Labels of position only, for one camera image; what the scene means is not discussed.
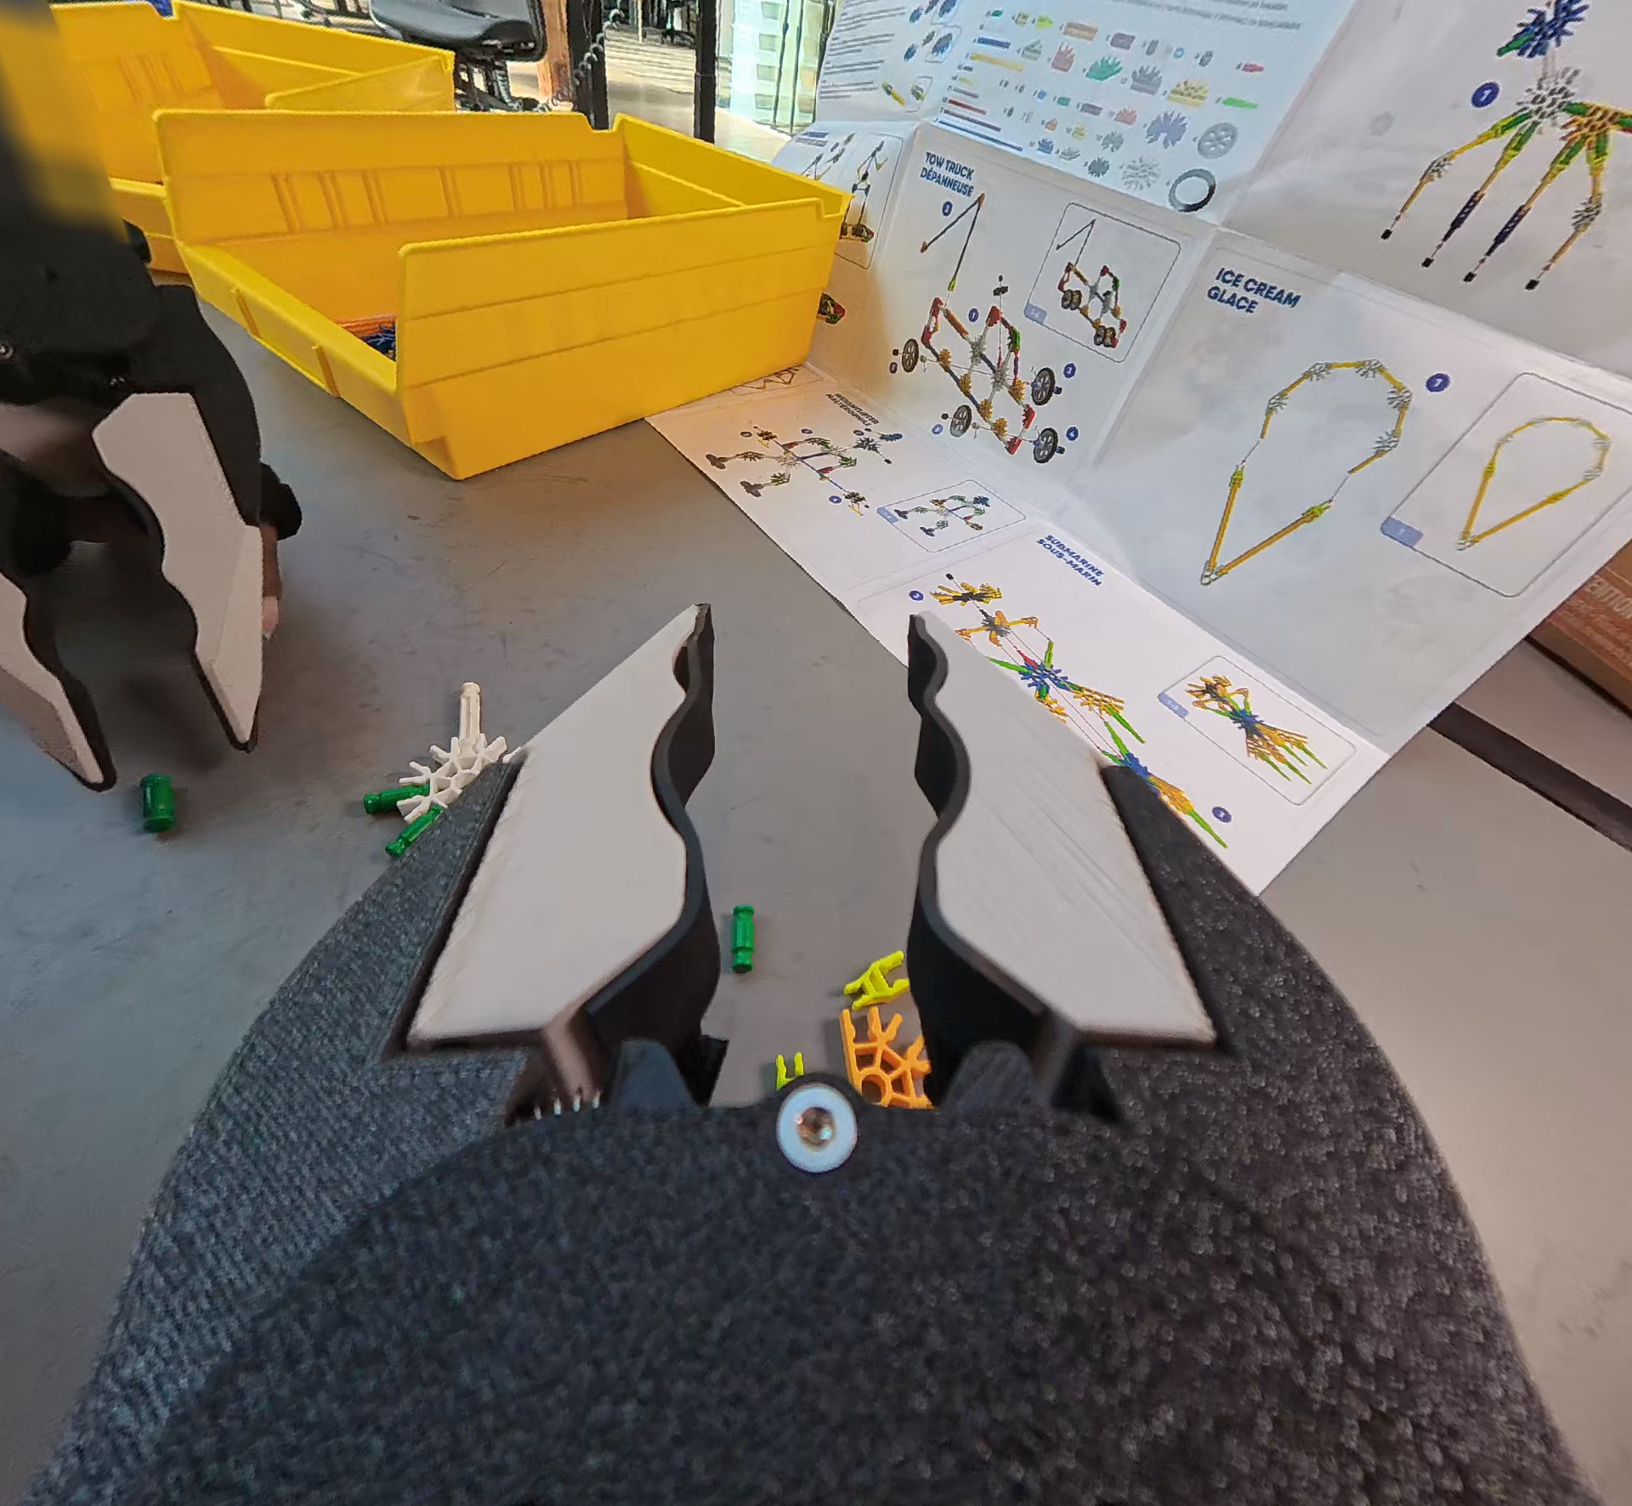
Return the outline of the grey desk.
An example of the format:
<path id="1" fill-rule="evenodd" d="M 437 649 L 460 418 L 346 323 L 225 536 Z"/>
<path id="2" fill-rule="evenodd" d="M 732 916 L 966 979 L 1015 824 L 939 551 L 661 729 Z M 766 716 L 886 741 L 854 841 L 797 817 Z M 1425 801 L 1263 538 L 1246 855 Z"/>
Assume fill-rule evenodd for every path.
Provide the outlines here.
<path id="1" fill-rule="evenodd" d="M 280 553 L 260 741 L 240 754 L 135 551 L 52 580 L 119 788 L 4 720 L 4 1503 L 106 1333 L 175 1150 L 277 988 L 386 866 L 359 809 L 478 681 L 528 741 L 686 603 L 717 628 L 694 797 L 715 909 L 754 906 L 719 1097 L 777 1050 L 838 1056 L 841 979 L 902 946 L 931 811 L 908 674 L 644 426 L 452 483 L 252 343 L 304 527 Z M 178 824 L 144 831 L 170 772 Z M 1523 1352 L 1606 1503 L 1629 1503 L 1629 848 L 1425 729 L 1267 889 L 1396 1063 L 1458 1182 Z"/>

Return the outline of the yellow plastic bin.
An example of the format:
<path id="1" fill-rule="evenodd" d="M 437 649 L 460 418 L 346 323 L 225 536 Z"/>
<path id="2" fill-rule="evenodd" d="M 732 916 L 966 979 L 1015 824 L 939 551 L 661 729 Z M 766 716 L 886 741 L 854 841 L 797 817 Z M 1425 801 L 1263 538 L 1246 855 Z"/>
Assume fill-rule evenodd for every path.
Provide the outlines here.
<path id="1" fill-rule="evenodd" d="M 636 117 L 153 124 L 200 298 L 453 481 L 806 363 L 851 200 Z M 337 327 L 377 312 L 396 363 Z"/>
<path id="2" fill-rule="evenodd" d="M 453 58 L 359 31 L 192 0 L 56 5 L 123 218 L 185 274 L 157 162 L 160 111 L 450 113 Z"/>

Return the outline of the white snowflake connector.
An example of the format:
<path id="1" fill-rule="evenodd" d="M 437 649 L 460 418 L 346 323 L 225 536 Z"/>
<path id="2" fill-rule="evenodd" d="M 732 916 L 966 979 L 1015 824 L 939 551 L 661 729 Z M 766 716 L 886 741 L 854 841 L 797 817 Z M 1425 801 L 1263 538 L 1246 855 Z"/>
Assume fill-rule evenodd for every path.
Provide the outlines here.
<path id="1" fill-rule="evenodd" d="M 416 824 L 435 809 L 448 809 L 483 772 L 508 760 L 512 751 L 504 736 L 453 737 L 450 749 L 431 749 L 428 763 L 411 763 L 396 783 L 408 792 L 408 797 L 396 804 L 396 811 L 404 824 Z"/>

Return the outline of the yellow half-round connector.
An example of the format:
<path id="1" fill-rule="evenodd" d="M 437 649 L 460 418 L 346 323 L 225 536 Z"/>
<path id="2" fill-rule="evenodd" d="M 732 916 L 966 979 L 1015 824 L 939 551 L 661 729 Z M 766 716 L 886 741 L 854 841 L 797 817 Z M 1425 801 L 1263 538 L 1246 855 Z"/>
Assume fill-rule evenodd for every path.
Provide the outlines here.
<path id="1" fill-rule="evenodd" d="M 871 1105 L 927 1112 L 930 1063 L 921 1035 L 908 1037 L 906 1016 L 878 1005 L 839 1013 L 844 1072 L 851 1088 Z"/>

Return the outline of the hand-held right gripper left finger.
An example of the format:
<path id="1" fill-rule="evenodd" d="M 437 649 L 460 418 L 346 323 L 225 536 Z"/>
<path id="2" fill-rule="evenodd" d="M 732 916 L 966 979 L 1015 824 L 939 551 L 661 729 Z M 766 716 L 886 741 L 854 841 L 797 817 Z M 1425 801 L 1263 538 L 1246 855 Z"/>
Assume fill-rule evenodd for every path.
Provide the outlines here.
<path id="1" fill-rule="evenodd" d="M 506 764 L 442 921 L 412 1052 L 520 1049 L 542 1097 L 616 1083 L 623 1047 L 661 1047 L 706 1107 L 724 1045 L 706 1033 L 719 923 L 689 804 L 717 751 L 715 628 L 694 603 L 543 725 Z"/>

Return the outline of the folded paper instruction sheet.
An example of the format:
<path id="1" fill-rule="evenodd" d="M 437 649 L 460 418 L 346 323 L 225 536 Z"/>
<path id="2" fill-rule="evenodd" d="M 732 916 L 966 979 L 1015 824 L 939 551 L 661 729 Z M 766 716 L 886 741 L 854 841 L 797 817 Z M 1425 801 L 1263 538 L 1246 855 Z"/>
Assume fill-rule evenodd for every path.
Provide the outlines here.
<path id="1" fill-rule="evenodd" d="M 806 363 L 652 428 L 1263 892 L 1629 542 L 1629 0 L 847 0 Z"/>

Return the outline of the printed toy set box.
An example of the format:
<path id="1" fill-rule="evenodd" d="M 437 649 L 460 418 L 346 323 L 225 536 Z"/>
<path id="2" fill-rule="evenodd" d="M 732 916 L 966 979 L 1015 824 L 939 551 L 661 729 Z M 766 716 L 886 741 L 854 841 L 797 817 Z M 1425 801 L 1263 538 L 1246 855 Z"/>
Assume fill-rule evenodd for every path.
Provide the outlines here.
<path id="1" fill-rule="evenodd" d="M 1630 713 L 1630 543 L 1535 628 L 1530 645 Z"/>

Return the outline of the person's left hand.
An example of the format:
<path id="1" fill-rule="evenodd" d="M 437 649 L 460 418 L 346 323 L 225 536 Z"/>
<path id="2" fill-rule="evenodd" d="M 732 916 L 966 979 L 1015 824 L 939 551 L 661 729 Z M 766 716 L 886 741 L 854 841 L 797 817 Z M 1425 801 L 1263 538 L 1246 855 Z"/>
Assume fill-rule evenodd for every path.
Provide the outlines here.
<path id="1" fill-rule="evenodd" d="M 269 465 L 260 467 L 260 536 L 261 536 L 261 638 L 269 641 L 278 631 L 282 613 L 280 545 L 299 536 L 304 523 L 303 507 L 288 483 Z"/>

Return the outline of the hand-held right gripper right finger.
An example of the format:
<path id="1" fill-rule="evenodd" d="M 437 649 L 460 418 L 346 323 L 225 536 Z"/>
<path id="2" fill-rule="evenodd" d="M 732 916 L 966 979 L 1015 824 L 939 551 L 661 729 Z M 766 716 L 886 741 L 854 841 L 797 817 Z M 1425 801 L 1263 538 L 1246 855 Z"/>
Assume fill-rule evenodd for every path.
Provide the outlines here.
<path id="1" fill-rule="evenodd" d="M 938 616 L 911 616 L 908 649 L 936 815 L 914 909 L 930 940 L 1045 1028 L 1214 1047 L 1097 752 Z"/>

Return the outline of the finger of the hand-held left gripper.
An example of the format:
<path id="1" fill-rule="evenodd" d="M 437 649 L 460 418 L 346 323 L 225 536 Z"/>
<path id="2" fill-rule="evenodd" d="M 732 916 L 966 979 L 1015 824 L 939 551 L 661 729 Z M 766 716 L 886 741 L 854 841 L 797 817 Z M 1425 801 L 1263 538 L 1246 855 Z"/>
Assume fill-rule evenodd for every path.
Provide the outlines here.
<path id="1" fill-rule="evenodd" d="M 129 395 L 92 429 L 112 484 L 157 540 L 192 620 L 192 669 L 228 741 L 255 747 L 264 690 L 264 536 L 234 495 L 192 395 Z"/>
<path id="2" fill-rule="evenodd" d="M 76 545 L 117 538 L 117 506 L 90 462 L 90 426 L 50 400 L 2 405 L 2 690 L 32 741 L 92 792 L 117 768 L 86 687 L 58 646 L 50 579 Z"/>

